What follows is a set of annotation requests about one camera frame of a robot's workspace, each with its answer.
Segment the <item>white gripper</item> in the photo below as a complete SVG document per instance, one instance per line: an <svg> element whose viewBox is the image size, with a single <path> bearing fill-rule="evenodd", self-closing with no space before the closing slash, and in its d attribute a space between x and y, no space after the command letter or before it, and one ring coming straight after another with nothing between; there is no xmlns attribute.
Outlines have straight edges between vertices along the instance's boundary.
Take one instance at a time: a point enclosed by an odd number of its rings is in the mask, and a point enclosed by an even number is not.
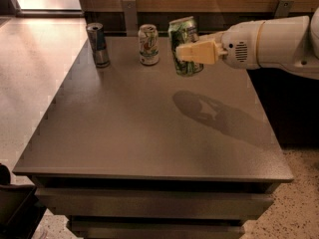
<svg viewBox="0 0 319 239"><path fill-rule="evenodd" d="M243 22L224 33L200 35L198 42L179 45L176 56L181 61L208 65L223 57L223 62L231 68L258 69L257 44L263 24L264 21Z"/></svg>

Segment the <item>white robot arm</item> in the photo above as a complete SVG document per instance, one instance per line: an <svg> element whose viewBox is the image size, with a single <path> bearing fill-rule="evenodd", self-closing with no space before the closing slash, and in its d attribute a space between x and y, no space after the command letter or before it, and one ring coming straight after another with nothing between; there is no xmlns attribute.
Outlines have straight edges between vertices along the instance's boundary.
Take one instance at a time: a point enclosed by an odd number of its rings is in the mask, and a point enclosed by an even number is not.
<svg viewBox="0 0 319 239"><path fill-rule="evenodd" d="M243 22L228 30L181 44L176 56L186 62L234 69L279 69L319 79L319 9L314 15Z"/></svg>

